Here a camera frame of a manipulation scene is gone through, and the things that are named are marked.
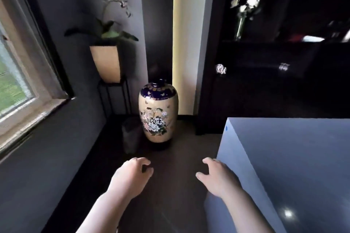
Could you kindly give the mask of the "person's left hand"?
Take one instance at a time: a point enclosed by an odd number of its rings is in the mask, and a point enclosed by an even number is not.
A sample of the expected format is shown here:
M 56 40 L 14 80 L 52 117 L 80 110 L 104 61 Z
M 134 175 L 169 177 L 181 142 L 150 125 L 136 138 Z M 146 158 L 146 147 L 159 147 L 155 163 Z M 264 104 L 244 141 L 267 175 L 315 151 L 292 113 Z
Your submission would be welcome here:
M 140 195 L 150 178 L 142 178 L 142 170 L 152 168 L 145 157 L 134 157 L 122 164 L 112 176 L 107 192 L 118 198 L 132 200 Z

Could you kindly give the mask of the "person's right hand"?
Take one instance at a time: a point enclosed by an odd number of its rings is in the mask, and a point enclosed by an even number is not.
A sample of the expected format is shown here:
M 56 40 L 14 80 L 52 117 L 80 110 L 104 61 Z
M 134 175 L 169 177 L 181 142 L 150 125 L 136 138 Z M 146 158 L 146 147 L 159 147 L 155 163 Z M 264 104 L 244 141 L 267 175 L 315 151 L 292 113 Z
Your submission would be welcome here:
M 210 183 L 204 186 L 211 194 L 224 200 L 232 192 L 242 189 L 237 175 L 226 164 L 210 157 L 202 162 L 208 166 Z

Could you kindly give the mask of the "person's right forearm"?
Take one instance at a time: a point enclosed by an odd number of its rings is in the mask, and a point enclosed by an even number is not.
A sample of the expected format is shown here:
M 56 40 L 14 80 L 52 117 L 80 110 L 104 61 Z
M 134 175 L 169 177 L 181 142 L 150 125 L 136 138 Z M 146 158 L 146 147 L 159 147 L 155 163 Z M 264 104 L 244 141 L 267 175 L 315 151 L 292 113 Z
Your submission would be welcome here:
M 227 187 L 218 193 L 225 203 L 237 233 L 276 233 L 251 196 L 241 187 Z

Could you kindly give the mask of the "person's left forearm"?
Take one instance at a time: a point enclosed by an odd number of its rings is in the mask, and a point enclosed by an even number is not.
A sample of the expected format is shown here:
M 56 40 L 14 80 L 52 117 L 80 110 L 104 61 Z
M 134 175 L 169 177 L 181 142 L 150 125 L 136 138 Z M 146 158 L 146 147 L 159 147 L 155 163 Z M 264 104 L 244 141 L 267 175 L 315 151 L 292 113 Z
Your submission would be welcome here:
M 130 201 L 141 191 L 108 189 L 101 195 L 76 233 L 116 233 Z

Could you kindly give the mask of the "small dark bin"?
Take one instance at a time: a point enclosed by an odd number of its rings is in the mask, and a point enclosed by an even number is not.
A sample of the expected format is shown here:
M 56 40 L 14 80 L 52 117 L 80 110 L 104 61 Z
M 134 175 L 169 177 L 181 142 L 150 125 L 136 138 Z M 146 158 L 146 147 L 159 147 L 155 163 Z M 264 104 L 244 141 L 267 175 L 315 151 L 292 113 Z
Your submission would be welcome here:
M 126 154 L 135 154 L 143 134 L 141 121 L 137 117 L 127 118 L 121 125 L 123 149 Z

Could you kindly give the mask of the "floral cream and blue vase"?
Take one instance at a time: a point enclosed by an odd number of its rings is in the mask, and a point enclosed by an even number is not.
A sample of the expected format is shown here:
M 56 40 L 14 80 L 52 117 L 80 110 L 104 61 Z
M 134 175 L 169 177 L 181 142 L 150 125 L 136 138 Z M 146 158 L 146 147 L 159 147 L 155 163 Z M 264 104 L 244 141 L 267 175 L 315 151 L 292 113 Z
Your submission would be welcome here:
M 150 82 L 139 93 L 138 108 L 146 138 L 156 144 L 173 138 L 178 116 L 178 93 L 163 79 Z

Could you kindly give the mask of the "black metal plant stand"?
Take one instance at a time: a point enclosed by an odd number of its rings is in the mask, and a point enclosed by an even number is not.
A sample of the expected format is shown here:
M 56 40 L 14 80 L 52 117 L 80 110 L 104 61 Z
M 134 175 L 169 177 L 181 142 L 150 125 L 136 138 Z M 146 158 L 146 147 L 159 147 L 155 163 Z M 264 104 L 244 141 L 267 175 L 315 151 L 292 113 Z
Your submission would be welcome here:
M 114 115 L 132 115 L 129 82 L 126 75 L 121 76 L 120 82 L 105 82 L 100 79 L 97 90 L 105 119 Z

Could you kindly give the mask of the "white glossy table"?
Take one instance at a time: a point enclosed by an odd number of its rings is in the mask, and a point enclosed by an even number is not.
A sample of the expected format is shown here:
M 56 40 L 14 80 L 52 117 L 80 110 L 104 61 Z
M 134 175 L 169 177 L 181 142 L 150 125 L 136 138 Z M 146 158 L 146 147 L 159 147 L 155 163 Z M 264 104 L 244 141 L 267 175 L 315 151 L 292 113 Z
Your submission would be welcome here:
M 216 158 L 276 233 L 350 233 L 350 119 L 228 118 Z

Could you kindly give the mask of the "tan tapered planter pot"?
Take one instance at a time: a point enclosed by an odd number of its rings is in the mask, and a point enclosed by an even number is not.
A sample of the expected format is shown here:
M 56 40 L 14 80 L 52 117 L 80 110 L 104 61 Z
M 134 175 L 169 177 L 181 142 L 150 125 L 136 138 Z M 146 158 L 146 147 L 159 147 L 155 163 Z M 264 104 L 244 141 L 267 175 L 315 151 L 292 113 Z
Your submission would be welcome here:
M 122 73 L 117 45 L 90 46 L 97 71 L 105 83 L 120 83 Z

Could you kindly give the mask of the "dark wooden display cabinet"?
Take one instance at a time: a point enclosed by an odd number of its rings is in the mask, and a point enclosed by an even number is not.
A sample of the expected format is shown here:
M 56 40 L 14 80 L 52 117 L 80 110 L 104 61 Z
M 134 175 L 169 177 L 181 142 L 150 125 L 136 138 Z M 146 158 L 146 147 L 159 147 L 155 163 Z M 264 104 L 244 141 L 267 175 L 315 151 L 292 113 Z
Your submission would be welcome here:
M 350 0 L 261 0 L 240 41 L 230 3 L 212 0 L 197 134 L 228 117 L 350 119 Z

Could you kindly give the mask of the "orchid plant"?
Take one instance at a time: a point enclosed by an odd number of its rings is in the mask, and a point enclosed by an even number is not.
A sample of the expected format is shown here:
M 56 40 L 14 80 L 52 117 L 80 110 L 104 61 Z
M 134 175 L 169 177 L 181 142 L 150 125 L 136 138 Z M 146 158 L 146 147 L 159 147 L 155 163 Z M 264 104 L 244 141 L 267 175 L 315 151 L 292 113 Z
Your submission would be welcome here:
M 98 41 L 117 41 L 119 39 L 126 39 L 138 42 L 139 39 L 132 35 L 129 32 L 126 32 L 124 30 L 115 30 L 113 29 L 114 25 L 121 26 L 121 23 L 115 21 L 115 20 L 105 20 L 105 15 L 107 13 L 108 7 L 112 3 L 117 3 L 122 10 L 125 11 L 125 14 L 127 15 L 127 18 L 130 18 L 133 16 L 131 11 L 128 8 L 128 0 L 103 0 L 103 8 L 100 18 L 95 17 L 95 20 L 97 21 L 99 25 L 99 32 L 94 32 L 92 30 L 89 30 L 87 28 L 81 28 L 81 27 L 71 27 L 65 30 L 64 37 L 70 37 L 74 35 L 87 35 L 94 37 L 98 39 Z

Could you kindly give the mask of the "white framed window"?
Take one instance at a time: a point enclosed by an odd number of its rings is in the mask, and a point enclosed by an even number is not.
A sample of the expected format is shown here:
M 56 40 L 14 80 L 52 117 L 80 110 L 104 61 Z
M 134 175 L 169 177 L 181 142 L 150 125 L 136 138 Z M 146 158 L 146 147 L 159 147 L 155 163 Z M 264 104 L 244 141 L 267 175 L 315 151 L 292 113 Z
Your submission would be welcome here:
M 73 98 L 37 0 L 0 0 L 0 162 Z

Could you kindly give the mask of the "white flowers in glass vase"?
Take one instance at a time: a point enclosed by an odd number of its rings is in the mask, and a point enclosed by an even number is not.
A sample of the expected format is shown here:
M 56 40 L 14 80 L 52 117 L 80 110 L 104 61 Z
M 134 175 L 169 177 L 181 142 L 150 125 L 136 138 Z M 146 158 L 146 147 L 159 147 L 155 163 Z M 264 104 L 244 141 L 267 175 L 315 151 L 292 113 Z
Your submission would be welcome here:
M 234 41 L 240 41 L 243 34 L 245 22 L 249 16 L 256 14 L 261 0 L 246 0 L 245 4 L 240 5 L 240 0 L 231 0 L 230 8 L 237 10 L 237 26 L 234 35 Z

